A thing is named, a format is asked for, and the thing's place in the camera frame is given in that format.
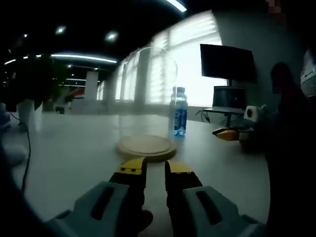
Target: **blue bottle label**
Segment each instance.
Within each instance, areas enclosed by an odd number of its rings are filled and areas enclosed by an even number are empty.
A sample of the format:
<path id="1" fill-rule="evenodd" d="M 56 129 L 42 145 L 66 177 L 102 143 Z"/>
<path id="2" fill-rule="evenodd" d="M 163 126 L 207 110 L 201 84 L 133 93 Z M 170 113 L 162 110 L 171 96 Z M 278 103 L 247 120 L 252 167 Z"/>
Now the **blue bottle label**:
<path id="1" fill-rule="evenodd" d="M 183 129 L 187 127 L 187 110 L 176 109 L 174 118 L 174 130 Z"/>

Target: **black monitor screen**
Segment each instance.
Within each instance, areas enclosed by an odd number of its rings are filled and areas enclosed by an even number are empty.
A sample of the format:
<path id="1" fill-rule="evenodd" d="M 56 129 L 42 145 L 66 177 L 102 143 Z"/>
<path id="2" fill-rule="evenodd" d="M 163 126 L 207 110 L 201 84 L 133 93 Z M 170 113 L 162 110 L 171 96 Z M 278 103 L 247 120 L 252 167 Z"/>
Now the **black monitor screen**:
<path id="1" fill-rule="evenodd" d="M 254 81 L 256 78 L 252 52 L 245 49 L 201 44 L 202 76 Z"/>
<path id="2" fill-rule="evenodd" d="M 243 87 L 215 86 L 213 107 L 245 109 L 246 92 Z"/>

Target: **white table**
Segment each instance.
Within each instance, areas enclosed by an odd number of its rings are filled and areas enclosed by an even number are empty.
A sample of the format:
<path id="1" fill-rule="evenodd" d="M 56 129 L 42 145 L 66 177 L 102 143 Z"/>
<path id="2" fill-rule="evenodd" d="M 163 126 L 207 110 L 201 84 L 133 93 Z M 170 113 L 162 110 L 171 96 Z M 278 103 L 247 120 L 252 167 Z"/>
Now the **white table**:
<path id="1" fill-rule="evenodd" d="M 97 185 L 109 180 L 122 158 L 114 151 L 127 135 L 165 136 L 168 120 L 160 116 L 72 116 L 43 114 L 42 131 L 33 135 L 32 157 L 26 197 L 34 211 L 47 221 Z M 266 222 L 270 204 L 270 181 L 264 156 L 246 155 L 238 142 L 216 138 L 216 125 L 188 121 L 187 135 L 176 138 L 174 160 L 189 164 L 204 185 L 210 185 L 233 201 L 240 214 Z M 13 170 L 21 184 L 25 166 Z M 172 236 L 166 207 L 164 163 L 147 170 L 145 209 L 154 222 L 142 235 Z"/>

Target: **ceiling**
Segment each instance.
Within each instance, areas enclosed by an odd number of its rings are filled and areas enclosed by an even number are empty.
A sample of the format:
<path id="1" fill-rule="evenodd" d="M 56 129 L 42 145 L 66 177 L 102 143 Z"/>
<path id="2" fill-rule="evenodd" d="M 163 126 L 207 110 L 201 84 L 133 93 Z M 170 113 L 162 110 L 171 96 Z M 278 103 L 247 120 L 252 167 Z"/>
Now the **ceiling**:
<path id="1" fill-rule="evenodd" d="M 15 14 L 6 24 L 3 63 L 17 56 L 42 53 L 71 53 L 110 58 L 118 62 L 137 48 L 147 45 L 151 38 L 182 19 L 206 10 L 227 8 L 245 9 L 266 6 L 266 0 L 177 0 L 187 9 L 181 12 L 166 0 L 115 0 L 105 2 L 55 4 L 15 8 Z M 63 34 L 56 35 L 57 27 L 65 26 Z M 110 31 L 118 32 L 115 42 L 105 40 Z M 118 66 L 111 63 L 79 62 L 72 64 L 69 75 L 85 78 L 83 71 L 98 68 L 106 78 Z"/>

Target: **table surface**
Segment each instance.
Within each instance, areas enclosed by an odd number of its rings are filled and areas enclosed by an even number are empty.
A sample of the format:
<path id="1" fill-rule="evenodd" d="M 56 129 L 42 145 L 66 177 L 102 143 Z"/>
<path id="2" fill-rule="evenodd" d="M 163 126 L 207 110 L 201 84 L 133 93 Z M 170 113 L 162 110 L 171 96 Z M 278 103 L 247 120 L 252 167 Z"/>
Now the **table surface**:
<path id="1" fill-rule="evenodd" d="M 123 159 L 116 142 L 128 135 L 166 136 L 168 118 L 146 116 L 42 115 L 40 133 L 31 134 L 32 156 L 26 198 L 43 221 L 66 209 L 101 181 L 108 181 Z M 190 165 L 205 186 L 212 186 L 233 201 L 240 214 L 266 222 L 270 181 L 262 155 L 243 154 L 238 142 L 216 138 L 218 126 L 188 121 L 185 137 L 175 137 L 174 160 Z M 25 165 L 13 169 L 21 185 Z M 172 236 L 166 207 L 164 164 L 150 163 L 144 209 L 153 223 L 140 236 Z"/>
<path id="2" fill-rule="evenodd" d="M 222 114 L 234 114 L 234 115 L 243 115 L 245 113 L 245 110 L 243 109 L 228 108 L 228 107 L 210 107 L 210 108 L 203 109 L 203 111 L 222 113 Z"/>

